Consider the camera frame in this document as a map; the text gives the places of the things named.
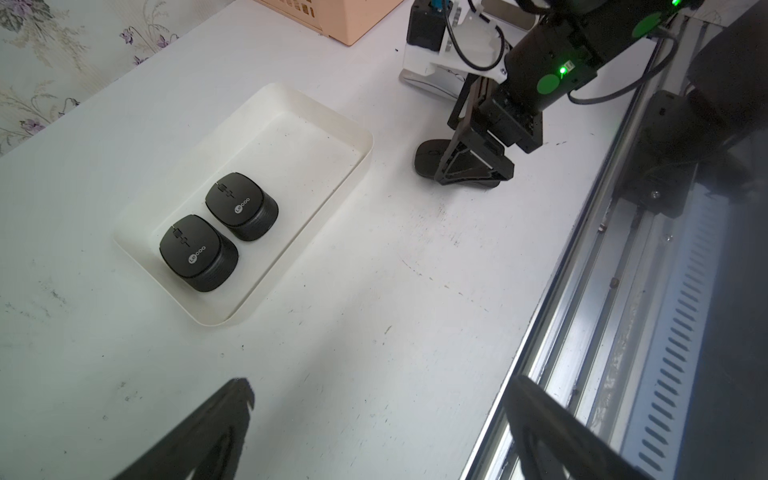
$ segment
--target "metal panel with slots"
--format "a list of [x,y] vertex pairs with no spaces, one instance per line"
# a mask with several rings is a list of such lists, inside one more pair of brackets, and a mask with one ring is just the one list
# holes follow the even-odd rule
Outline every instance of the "metal panel with slots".
[[[692,190],[701,205],[687,205],[686,213],[676,220],[649,212],[635,216],[633,209],[617,208],[620,204],[613,197],[613,185],[648,99],[661,89],[685,92],[691,59],[722,30],[686,15],[678,15],[669,28],[678,35],[680,50],[667,69],[649,81],[635,98],[603,177],[598,179],[594,195],[585,206],[584,219],[574,230],[573,246],[558,267],[552,295],[539,306],[535,320],[539,325],[529,330],[530,338],[525,340],[530,349],[522,349],[518,353],[521,358],[513,363],[514,373],[529,376],[545,386],[547,393],[567,406],[579,422],[657,480],[673,478],[687,407],[684,396],[690,396],[703,334],[703,320],[692,322],[676,309],[696,318],[694,314],[706,313],[703,303],[708,302],[703,294],[707,290],[694,280],[684,277],[686,284],[676,280],[677,254],[686,248],[682,246],[690,228],[686,219],[699,218],[696,213],[689,215],[689,210],[706,206],[711,210],[707,213],[710,222],[722,222],[725,215],[722,200],[701,198],[701,186]],[[670,47],[670,42],[661,45],[655,61],[666,56]],[[610,262],[605,254],[611,257]],[[686,268],[707,272],[702,265],[689,260],[691,256],[713,268],[714,257],[700,259],[696,255],[691,250],[684,257],[688,262]],[[677,305],[669,310],[673,300],[668,301],[667,294],[672,291],[677,292]],[[675,319],[698,329],[696,335]],[[686,371],[690,378],[682,378],[667,362]],[[668,410],[672,407],[659,395],[674,403],[676,410]],[[643,405],[654,411],[641,413]],[[653,405],[661,406],[677,423],[672,425]],[[468,467],[465,477],[521,478],[514,442],[510,448],[510,442],[505,441],[508,430],[504,416],[495,410],[492,415],[497,425],[488,428],[486,438],[478,440],[482,447],[471,458],[477,468]]]
[[621,454],[656,480],[674,478],[717,272],[727,200],[696,185]]

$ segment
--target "black wireless mouse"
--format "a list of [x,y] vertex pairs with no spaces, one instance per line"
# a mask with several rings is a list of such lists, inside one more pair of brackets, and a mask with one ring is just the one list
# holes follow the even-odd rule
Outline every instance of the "black wireless mouse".
[[277,202],[253,180],[237,172],[216,182],[205,204],[235,237],[246,242],[261,238],[277,220]]
[[160,255],[198,292],[224,283],[239,257],[235,244],[197,215],[187,215],[168,229],[160,240]]

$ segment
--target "white table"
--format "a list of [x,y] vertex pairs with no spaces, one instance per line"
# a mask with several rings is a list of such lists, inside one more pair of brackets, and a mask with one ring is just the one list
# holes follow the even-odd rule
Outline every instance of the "white table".
[[[459,477],[629,95],[553,105],[498,188],[440,187],[412,155],[452,106],[397,78],[409,6],[347,48],[237,0],[0,159],[0,478],[110,478],[238,376],[239,478]],[[272,81],[370,129],[372,168],[253,318],[203,328],[112,231]]]

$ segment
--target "green sticker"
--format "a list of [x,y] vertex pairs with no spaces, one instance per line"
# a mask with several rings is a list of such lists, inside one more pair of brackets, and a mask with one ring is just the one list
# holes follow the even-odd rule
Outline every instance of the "green sticker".
[[661,12],[648,15],[634,26],[634,29],[632,30],[632,37],[640,38],[646,35],[649,31],[656,28],[656,25],[659,25],[659,22],[661,22]]
[[560,78],[554,74],[547,74],[538,81],[536,90],[542,95],[552,93],[560,84]]

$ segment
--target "floral wallpaper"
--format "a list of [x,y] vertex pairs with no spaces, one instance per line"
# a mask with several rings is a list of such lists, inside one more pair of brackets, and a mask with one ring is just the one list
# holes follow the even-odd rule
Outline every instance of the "floral wallpaper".
[[0,0],[0,155],[232,0]]

